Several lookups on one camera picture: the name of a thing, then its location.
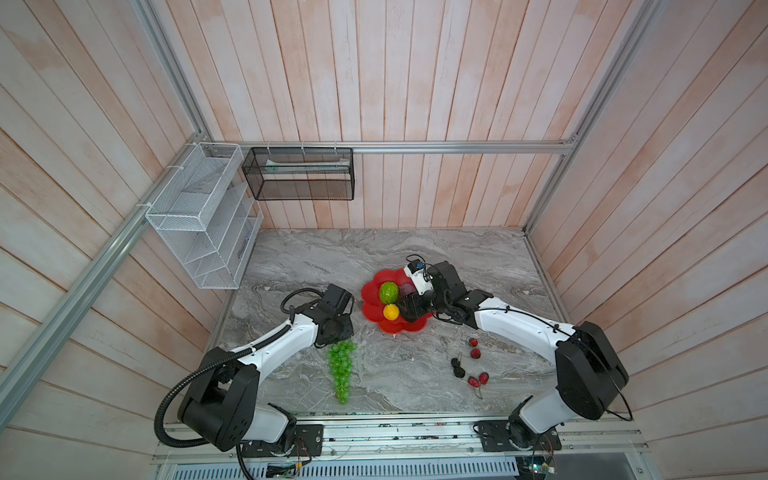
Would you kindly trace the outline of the green grape bunch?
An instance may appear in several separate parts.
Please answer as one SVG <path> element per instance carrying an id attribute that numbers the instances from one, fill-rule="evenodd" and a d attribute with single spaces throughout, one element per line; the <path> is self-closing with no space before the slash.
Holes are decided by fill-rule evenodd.
<path id="1" fill-rule="evenodd" d="M 345 405 L 350 397 L 350 380 L 355 350 L 356 345 L 352 340 L 343 340 L 331 345 L 327 352 L 335 398 L 342 405 Z"/>

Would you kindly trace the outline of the yellow lemon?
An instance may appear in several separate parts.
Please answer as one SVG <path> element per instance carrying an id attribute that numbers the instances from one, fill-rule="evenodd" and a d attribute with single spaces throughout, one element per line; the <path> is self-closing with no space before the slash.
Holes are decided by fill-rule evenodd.
<path id="1" fill-rule="evenodd" d="M 400 317 L 400 309 L 396 304 L 387 304 L 382 311 L 384 318 L 388 321 L 396 321 Z"/>

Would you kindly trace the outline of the red cherry pair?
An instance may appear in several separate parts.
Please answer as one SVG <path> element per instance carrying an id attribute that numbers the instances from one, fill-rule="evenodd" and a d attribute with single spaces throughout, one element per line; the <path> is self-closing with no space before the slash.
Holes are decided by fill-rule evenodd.
<path id="1" fill-rule="evenodd" d="M 468 344 L 471 347 L 470 350 L 470 357 L 472 359 L 480 359 L 482 356 L 481 350 L 479 349 L 479 341 L 477 338 L 471 337 L 468 340 Z"/>
<path id="2" fill-rule="evenodd" d="M 469 376 L 467 383 L 474 389 L 474 394 L 478 399 L 483 398 L 482 388 L 488 383 L 489 374 L 487 372 L 481 372 L 477 376 Z"/>

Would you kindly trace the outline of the green custard apple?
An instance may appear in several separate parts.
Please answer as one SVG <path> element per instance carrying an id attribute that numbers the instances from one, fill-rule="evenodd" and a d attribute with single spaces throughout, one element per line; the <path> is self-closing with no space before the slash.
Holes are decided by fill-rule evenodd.
<path id="1" fill-rule="evenodd" d="M 382 283 L 378 292 L 379 300 L 384 305 L 395 304 L 400 296 L 399 286 L 392 281 Z"/>

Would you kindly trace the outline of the dark blackberry pair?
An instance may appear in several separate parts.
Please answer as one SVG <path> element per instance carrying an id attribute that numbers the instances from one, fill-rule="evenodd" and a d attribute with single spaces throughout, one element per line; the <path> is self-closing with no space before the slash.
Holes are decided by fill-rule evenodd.
<path id="1" fill-rule="evenodd" d="M 463 379 L 466 376 L 466 371 L 461 366 L 461 361 L 458 357 L 454 357 L 450 360 L 450 364 L 452 367 L 453 375 L 456 378 Z"/>

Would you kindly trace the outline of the purple fig fruit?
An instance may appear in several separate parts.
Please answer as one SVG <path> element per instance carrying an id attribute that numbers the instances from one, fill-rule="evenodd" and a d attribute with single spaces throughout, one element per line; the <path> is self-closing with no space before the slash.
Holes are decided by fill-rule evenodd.
<path id="1" fill-rule="evenodd" d="M 401 297 L 410 295 L 415 292 L 416 288 L 411 283 L 406 283 L 399 286 L 399 295 Z"/>

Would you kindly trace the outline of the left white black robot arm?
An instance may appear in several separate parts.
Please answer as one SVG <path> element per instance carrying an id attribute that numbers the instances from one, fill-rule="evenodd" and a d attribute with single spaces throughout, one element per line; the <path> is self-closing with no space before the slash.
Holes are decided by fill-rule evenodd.
<path id="1" fill-rule="evenodd" d="M 212 445 L 222 452 L 260 443 L 276 455 L 295 449 L 297 420 L 273 403 L 259 405 L 264 379 L 295 354 L 350 339 L 353 295 L 334 284 L 286 295 L 287 320 L 259 339 L 227 351 L 208 351 L 197 370 L 174 386 L 158 407 L 155 435 L 172 448 Z"/>

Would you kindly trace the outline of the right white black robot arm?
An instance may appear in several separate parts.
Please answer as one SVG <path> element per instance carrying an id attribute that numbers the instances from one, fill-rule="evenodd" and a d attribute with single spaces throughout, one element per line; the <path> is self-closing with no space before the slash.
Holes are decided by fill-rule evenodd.
<path id="1" fill-rule="evenodd" d="M 603 329 L 591 322 L 557 323 L 515 308 L 489 292 L 469 290 L 447 261 L 427 263 L 413 254 L 403 268 L 415 291 L 404 297 L 400 311 L 408 320 L 436 319 L 501 336 L 554 365 L 556 384 L 521 402 L 505 429 L 518 449 L 575 417 L 598 420 L 629 382 L 629 374 Z"/>

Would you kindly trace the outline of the red flower-shaped fruit bowl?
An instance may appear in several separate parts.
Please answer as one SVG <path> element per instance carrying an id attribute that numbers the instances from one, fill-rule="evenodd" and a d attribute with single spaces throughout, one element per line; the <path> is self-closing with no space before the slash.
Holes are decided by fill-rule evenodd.
<path id="1" fill-rule="evenodd" d="M 411 281 L 405 275 L 404 269 L 390 270 L 385 269 L 376 273 L 371 281 L 366 283 L 361 291 L 363 305 L 362 312 L 364 317 L 373 323 L 376 323 L 380 330 L 387 334 L 398 334 L 401 332 L 419 332 L 423 330 L 431 318 L 431 314 L 427 313 L 420 317 L 416 317 L 415 313 L 407 312 L 406 297 L 399 296 L 398 301 L 395 303 L 400 309 L 400 317 L 396 321 L 388 321 L 384 318 L 382 311 L 386 306 L 379 300 L 378 292 L 382 283 L 392 281 L 398 286 Z"/>

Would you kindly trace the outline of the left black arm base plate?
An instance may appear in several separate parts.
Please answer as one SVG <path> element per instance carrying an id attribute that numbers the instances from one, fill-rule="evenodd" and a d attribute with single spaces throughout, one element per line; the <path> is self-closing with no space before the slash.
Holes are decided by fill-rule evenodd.
<path id="1" fill-rule="evenodd" d="M 288 459 L 321 455 L 324 426 L 299 423 L 289 427 L 276 443 L 247 440 L 241 443 L 245 458 Z"/>

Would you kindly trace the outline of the aluminium front rail frame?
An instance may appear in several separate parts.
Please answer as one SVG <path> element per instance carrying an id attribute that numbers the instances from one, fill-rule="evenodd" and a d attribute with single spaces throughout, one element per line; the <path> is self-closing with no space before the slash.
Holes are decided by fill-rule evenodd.
<path id="1" fill-rule="evenodd" d="M 305 415 L 298 427 L 320 426 L 322 432 L 305 441 L 321 445 L 312 457 L 330 460 L 390 460 L 396 458 L 448 458 L 500 455 L 531 455 L 531 450 L 506 448 L 502 440 L 481 435 L 478 422 L 504 422 L 490 414 L 353 414 Z M 598 421 L 581 418 L 559 425 L 536 448 L 540 455 L 646 453 L 650 450 L 639 426 L 612 416 Z"/>

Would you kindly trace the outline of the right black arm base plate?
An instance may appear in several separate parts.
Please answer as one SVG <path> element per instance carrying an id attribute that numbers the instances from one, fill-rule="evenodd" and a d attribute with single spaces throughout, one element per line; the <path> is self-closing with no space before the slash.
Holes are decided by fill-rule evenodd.
<path id="1" fill-rule="evenodd" d="M 555 428 L 535 433 L 519 422 L 483 420 L 473 425 L 484 452 L 559 451 L 562 443 Z"/>

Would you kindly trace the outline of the horizontal aluminium wall rail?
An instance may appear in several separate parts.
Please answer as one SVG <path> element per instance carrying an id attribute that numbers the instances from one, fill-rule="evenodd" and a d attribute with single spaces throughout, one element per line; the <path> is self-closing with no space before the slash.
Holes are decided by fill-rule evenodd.
<path id="1" fill-rule="evenodd" d="M 576 146 L 565 140 L 500 140 L 500 141 L 240 141 L 243 149 L 278 148 L 331 149 L 347 148 L 358 154 L 566 154 Z"/>

